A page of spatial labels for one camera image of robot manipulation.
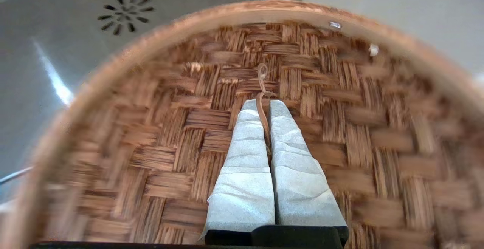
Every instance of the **floor drain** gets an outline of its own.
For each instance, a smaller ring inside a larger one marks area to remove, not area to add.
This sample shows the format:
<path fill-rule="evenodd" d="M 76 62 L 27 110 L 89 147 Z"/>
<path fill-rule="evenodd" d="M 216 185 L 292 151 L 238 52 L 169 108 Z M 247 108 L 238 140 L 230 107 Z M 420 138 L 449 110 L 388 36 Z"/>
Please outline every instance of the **floor drain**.
<path fill-rule="evenodd" d="M 105 5 L 104 9 L 109 14 L 100 15 L 97 19 L 106 23 L 101 30 L 114 29 L 113 34 L 118 36 L 123 27 L 126 26 L 129 32 L 136 32 L 135 22 L 148 23 L 150 20 L 144 17 L 144 13 L 154 11 L 152 6 L 145 6 L 150 0 L 116 0 L 115 5 Z"/>

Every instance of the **woven basket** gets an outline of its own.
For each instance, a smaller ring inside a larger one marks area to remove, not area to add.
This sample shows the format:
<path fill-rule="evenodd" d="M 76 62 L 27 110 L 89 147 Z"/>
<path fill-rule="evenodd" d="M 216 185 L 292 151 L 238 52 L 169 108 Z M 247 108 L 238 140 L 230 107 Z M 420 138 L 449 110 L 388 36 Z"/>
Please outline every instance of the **woven basket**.
<path fill-rule="evenodd" d="M 102 65 L 38 143 L 2 248 L 195 243 L 259 63 L 325 171 L 347 248 L 483 246 L 484 99 L 470 78 L 372 20 L 268 0 L 175 20 Z"/>

